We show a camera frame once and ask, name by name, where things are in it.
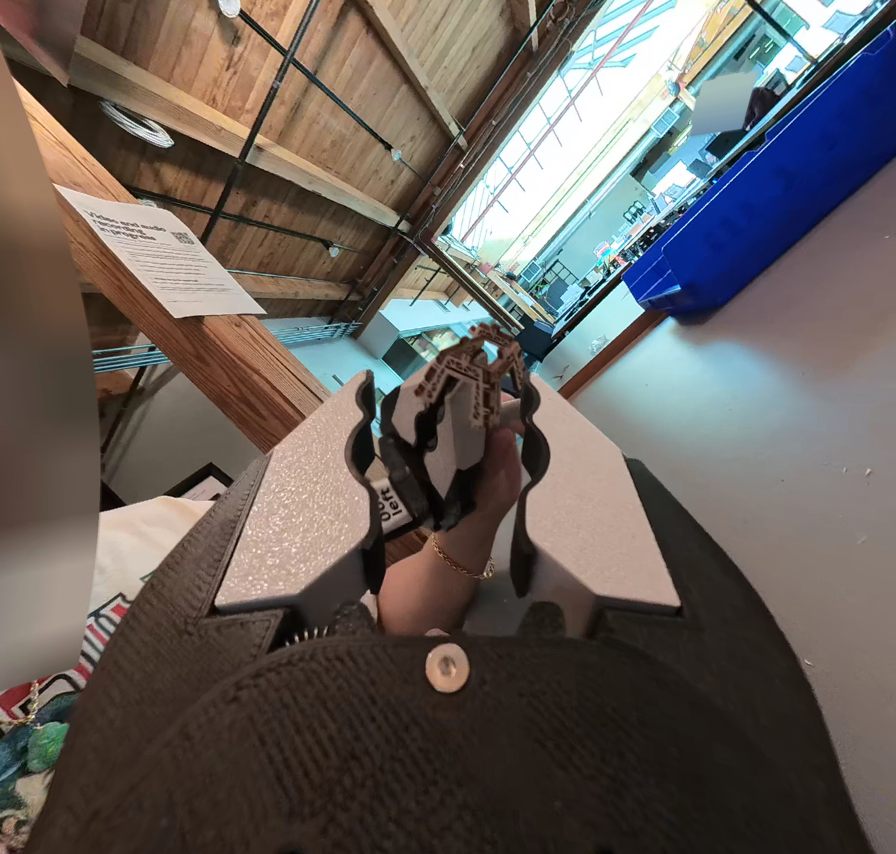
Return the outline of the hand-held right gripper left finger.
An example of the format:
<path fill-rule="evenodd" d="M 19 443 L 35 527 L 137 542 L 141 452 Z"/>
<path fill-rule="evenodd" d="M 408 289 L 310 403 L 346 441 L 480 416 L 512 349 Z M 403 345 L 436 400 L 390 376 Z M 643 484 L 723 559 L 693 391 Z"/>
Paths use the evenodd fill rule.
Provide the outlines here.
<path fill-rule="evenodd" d="M 275 445 L 214 605 L 231 614 L 276 608 L 328 620 L 385 578 L 375 458 L 373 373 L 347 381 Z"/>

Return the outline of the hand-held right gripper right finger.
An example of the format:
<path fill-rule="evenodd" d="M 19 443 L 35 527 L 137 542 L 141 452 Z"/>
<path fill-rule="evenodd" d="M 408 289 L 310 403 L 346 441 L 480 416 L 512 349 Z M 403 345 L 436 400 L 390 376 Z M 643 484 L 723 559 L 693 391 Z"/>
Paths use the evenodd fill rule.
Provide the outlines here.
<path fill-rule="evenodd" d="M 556 604 L 567 634 L 587 634 L 604 609 L 676 615 L 681 600 L 622 451 L 537 376 L 523 385 L 520 418 L 516 597 Z"/>

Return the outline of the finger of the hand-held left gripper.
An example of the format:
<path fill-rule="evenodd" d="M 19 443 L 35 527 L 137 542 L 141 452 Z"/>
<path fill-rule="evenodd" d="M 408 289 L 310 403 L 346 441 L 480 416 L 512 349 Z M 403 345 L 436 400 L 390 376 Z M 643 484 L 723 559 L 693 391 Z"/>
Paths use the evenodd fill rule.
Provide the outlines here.
<path fill-rule="evenodd" d="M 448 420 L 453 441 L 449 446 L 449 479 L 477 466 L 485 453 L 487 430 L 477 426 L 472 419 L 474 395 L 473 385 L 460 381 L 448 397 Z"/>
<path fill-rule="evenodd" d="M 452 444 L 444 405 L 452 381 L 443 377 L 431 387 L 424 382 L 422 377 L 410 378 L 384 400 L 382 444 L 411 452 L 434 452 Z"/>

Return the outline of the small wooden tower midsection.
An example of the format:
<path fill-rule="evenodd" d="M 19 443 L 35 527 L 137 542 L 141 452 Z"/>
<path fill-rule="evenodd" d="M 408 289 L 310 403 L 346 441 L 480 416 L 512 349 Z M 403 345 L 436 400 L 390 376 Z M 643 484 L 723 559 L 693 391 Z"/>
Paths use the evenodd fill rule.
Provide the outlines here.
<path fill-rule="evenodd" d="M 471 426 L 490 430 L 500 421 L 504 378 L 510 376 L 514 389 L 520 390 L 526 373 L 521 346 L 514 336 L 497 323 L 480 323 L 431 361 L 414 394 L 428 408 L 447 390 L 466 383 L 472 391 Z"/>

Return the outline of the person's left hand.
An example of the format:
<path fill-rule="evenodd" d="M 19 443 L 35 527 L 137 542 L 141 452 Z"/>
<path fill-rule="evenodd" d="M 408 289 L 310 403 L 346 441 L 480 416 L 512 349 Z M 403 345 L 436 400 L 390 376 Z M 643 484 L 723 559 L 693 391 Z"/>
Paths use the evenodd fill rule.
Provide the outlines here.
<path fill-rule="evenodd" d="M 497 530 L 521 493 L 521 458 L 517 438 L 524 432 L 519 418 L 489 431 L 485 455 L 474 486 L 473 510 L 449 531 L 432 539 L 447 557 L 476 573 L 473 564 L 485 564 Z"/>

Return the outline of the black framed board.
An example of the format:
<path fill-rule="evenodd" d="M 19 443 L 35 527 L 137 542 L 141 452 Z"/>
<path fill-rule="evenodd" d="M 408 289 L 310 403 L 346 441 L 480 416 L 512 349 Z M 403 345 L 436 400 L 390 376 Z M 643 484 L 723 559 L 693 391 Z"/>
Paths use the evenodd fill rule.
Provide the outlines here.
<path fill-rule="evenodd" d="M 164 495 L 174 499 L 195 502 L 216 501 L 224 495 L 233 479 L 214 463 L 207 465 L 180 480 Z"/>

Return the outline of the white paper notice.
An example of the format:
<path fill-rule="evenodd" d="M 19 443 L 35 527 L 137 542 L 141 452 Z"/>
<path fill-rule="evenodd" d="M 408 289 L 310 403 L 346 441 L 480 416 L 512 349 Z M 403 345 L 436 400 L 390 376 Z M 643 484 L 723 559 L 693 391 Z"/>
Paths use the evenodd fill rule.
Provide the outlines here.
<path fill-rule="evenodd" d="M 173 213 L 56 189 L 172 317 L 266 315 Z"/>

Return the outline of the teal floral cloth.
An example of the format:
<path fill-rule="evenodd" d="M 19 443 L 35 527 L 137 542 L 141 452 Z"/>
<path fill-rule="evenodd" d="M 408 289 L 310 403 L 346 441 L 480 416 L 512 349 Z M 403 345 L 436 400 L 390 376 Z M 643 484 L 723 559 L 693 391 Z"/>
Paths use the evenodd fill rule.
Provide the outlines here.
<path fill-rule="evenodd" d="M 46 803 L 79 690 L 33 681 L 2 695 L 1 851 L 23 852 Z"/>

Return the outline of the wooden post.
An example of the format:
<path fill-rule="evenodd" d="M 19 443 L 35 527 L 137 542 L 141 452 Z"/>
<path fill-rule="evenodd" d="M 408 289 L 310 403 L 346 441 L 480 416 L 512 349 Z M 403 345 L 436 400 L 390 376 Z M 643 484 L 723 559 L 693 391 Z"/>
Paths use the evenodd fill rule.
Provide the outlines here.
<path fill-rule="evenodd" d="M 12 78 L 52 183 L 134 204 L 113 175 Z M 73 263 L 88 282 L 158 345 L 264 453 L 313 413 L 330 392 L 256 318 L 175 319 L 63 198 L 56 196 Z"/>

